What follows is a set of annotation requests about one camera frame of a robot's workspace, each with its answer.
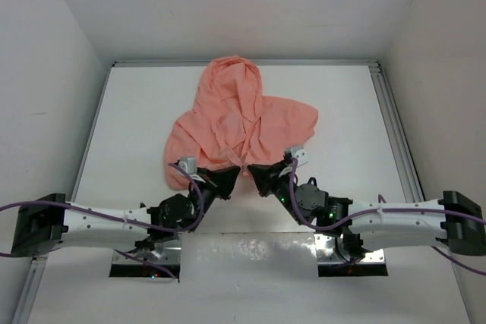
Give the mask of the pink hooded zip jacket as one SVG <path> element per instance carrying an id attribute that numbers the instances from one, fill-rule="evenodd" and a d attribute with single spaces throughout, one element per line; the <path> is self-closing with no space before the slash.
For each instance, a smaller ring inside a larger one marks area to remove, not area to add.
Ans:
<path id="1" fill-rule="evenodd" d="M 309 140 L 317 121 L 313 106 L 265 96 L 251 61 L 217 58 L 203 71 L 192 108 L 173 124 L 164 159 L 169 164 L 192 156 L 209 170 L 272 165 L 285 149 Z"/>

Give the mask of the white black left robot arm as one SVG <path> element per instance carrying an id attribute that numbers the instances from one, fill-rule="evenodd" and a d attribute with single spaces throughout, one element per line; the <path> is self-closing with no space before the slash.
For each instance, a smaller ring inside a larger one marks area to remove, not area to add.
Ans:
<path id="1" fill-rule="evenodd" d="M 10 255 L 40 256 L 63 247 L 97 247 L 146 253 L 157 244 L 192 232 L 216 199 L 227 200 L 240 173 L 238 166 L 215 171 L 198 168 L 188 178 L 189 191 L 158 206 L 100 209 L 68 202 L 63 193 L 13 203 L 17 220 Z"/>

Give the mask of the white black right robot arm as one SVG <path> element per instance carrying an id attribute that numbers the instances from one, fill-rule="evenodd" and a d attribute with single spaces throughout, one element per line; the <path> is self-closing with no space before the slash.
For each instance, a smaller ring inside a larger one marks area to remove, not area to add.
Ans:
<path id="1" fill-rule="evenodd" d="M 332 197 L 315 178 L 298 185 L 297 161 L 249 165 L 262 197 L 273 195 L 300 225 L 341 239 L 342 248 L 357 260 L 391 247 L 444 247 L 462 256 L 485 255 L 485 220 L 481 208 L 457 191 L 418 203 L 369 203 Z"/>

